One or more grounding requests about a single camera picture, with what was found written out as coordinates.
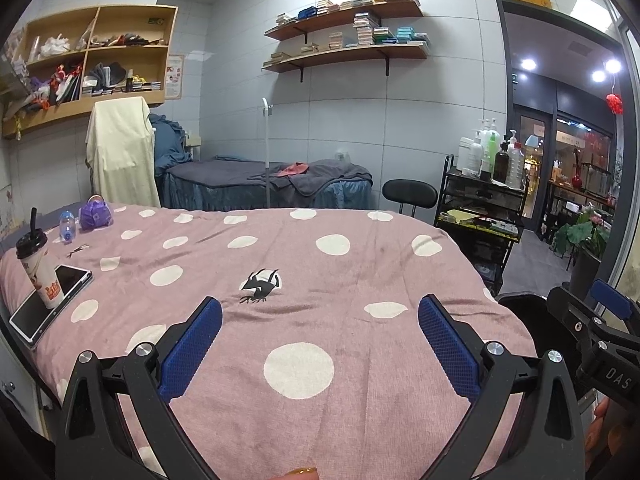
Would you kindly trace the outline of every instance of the pink polka dot blanket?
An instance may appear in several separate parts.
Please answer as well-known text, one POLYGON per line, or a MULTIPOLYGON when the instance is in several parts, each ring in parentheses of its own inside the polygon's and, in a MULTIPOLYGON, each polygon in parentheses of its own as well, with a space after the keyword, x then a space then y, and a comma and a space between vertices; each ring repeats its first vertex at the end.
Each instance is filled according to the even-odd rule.
MULTIPOLYGON (((94 281, 44 334, 36 365, 62 400, 83 350, 112 357, 157 342, 204 297, 216 298, 222 328, 170 408, 223 480, 300 466, 316 466, 323 479, 420 478, 469 406, 418 325, 427 294, 482 339, 535 355, 523 324, 447 234, 407 216, 113 210, 111 226, 69 246, 50 232, 50 253, 91 269, 94 281)), ((15 251, 2 258, 0 280, 15 310, 31 290, 15 251)), ((512 396, 478 472, 495 464, 517 404, 512 396)), ((145 463, 157 468, 128 397, 123 410, 145 463)))

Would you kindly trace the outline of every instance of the iv pole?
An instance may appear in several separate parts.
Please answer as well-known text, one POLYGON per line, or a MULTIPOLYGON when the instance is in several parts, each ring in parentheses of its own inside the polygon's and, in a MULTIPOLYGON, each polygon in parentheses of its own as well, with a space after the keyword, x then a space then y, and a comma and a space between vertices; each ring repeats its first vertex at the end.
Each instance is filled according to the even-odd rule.
POLYGON ((262 98, 262 114, 264 115, 264 177, 267 189, 267 209, 271 208, 271 184, 269 183, 269 116, 273 114, 273 105, 267 102, 265 97, 262 98))

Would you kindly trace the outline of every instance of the white cloth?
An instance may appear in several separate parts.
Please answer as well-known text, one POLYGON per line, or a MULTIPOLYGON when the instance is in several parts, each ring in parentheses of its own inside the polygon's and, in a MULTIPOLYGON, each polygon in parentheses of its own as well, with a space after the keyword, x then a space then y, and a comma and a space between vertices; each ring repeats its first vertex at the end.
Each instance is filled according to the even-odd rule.
POLYGON ((108 202, 160 207, 154 179, 154 130, 142 97, 99 101, 86 133, 95 192, 108 202))

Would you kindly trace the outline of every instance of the blue bed skirt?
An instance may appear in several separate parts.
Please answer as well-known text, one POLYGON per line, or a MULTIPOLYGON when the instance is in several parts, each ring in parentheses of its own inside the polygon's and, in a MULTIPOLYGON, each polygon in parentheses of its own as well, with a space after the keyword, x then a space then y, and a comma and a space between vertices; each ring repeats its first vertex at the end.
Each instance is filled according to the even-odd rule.
MULTIPOLYGON (((235 211, 267 207, 263 186, 207 187, 165 173, 160 193, 162 207, 188 211, 235 211)), ((271 207, 290 207, 271 195, 271 207)), ((341 180, 316 194, 309 205, 318 209, 372 209, 367 180, 341 180)))

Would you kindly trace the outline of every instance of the purple bag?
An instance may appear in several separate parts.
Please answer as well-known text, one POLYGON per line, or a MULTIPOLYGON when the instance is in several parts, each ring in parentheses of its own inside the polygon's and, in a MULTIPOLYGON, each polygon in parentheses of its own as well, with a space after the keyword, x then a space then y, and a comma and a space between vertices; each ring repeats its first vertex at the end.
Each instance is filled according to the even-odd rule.
POLYGON ((80 208, 79 216, 80 226, 84 231, 111 224, 111 210, 100 195, 93 195, 80 208))

